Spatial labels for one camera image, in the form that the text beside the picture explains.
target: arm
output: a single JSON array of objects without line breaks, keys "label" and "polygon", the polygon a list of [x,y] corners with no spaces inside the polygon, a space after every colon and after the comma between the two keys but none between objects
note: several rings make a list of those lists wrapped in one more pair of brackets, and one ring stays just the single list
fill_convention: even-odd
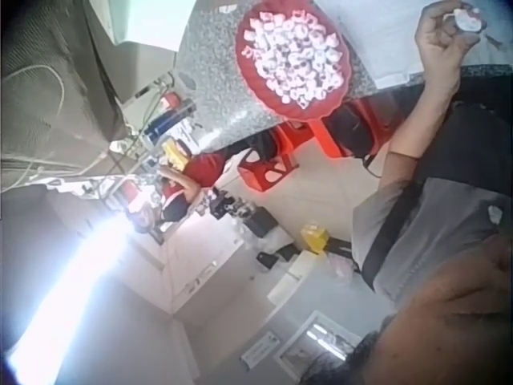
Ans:
[{"label": "arm", "polygon": [[194,180],[184,174],[173,170],[168,166],[160,166],[159,174],[164,178],[172,180],[184,187],[185,199],[188,203],[192,203],[200,194],[201,187]]},{"label": "arm", "polygon": [[479,41],[477,34],[458,32],[454,18],[443,21],[445,14],[461,7],[471,6],[460,1],[442,1],[422,11],[415,40],[426,86],[415,109],[390,141],[379,188],[412,179],[418,160],[436,136],[459,88],[463,58]]}]

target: dark hair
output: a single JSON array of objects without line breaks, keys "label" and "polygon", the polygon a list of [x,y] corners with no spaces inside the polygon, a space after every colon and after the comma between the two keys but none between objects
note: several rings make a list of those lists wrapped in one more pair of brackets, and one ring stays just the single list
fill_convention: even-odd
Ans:
[{"label": "dark hair", "polygon": [[384,329],[394,319],[385,318],[380,331],[368,333],[342,362],[326,352],[319,356],[303,374],[299,385],[360,385],[362,368],[369,361],[372,350]]}]

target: window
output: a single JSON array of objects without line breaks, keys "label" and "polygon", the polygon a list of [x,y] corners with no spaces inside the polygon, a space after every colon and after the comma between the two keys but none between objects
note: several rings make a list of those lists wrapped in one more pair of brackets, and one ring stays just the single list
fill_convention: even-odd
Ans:
[{"label": "window", "polygon": [[274,358],[297,381],[319,355],[329,352],[342,362],[359,341],[357,335],[315,311]]}]

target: gray shirt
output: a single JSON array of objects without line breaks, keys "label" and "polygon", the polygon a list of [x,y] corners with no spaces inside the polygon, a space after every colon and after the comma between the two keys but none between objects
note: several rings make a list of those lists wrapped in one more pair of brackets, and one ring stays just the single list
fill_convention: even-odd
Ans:
[{"label": "gray shirt", "polygon": [[[353,255],[360,268],[405,182],[378,190],[353,212]],[[429,178],[417,207],[374,281],[396,308],[440,266],[497,232],[488,209],[511,198],[449,180]]]}]

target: red plate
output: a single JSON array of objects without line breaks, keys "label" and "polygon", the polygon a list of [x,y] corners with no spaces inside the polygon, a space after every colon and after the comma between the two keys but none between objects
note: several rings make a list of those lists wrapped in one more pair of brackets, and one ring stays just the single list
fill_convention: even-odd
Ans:
[{"label": "red plate", "polygon": [[[246,46],[251,46],[250,43],[244,40],[244,31],[252,30],[249,25],[250,18],[260,19],[260,12],[271,12],[274,14],[284,14],[285,17],[290,18],[293,10],[305,10],[306,12],[314,15],[319,23],[326,28],[326,34],[337,34],[338,40],[341,42],[337,47],[343,55],[340,59],[341,74],[344,78],[344,84],[337,90],[331,91],[324,100],[315,100],[310,105],[302,110],[296,103],[283,104],[281,97],[276,95],[265,85],[265,79],[261,78],[253,59],[246,59],[242,54],[242,50]],[[351,77],[351,65],[349,64],[349,49],[344,40],[333,26],[329,18],[315,6],[312,6],[307,0],[274,0],[264,1],[254,6],[242,19],[239,24],[236,34],[236,58],[239,65],[242,77],[248,84],[248,87],[255,93],[256,97],[260,99],[267,107],[276,112],[280,116],[284,116],[289,120],[298,120],[305,122],[308,120],[318,120],[325,116],[331,115],[335,108],[339,107],[342,99],[349,90],[349,79]]]}]

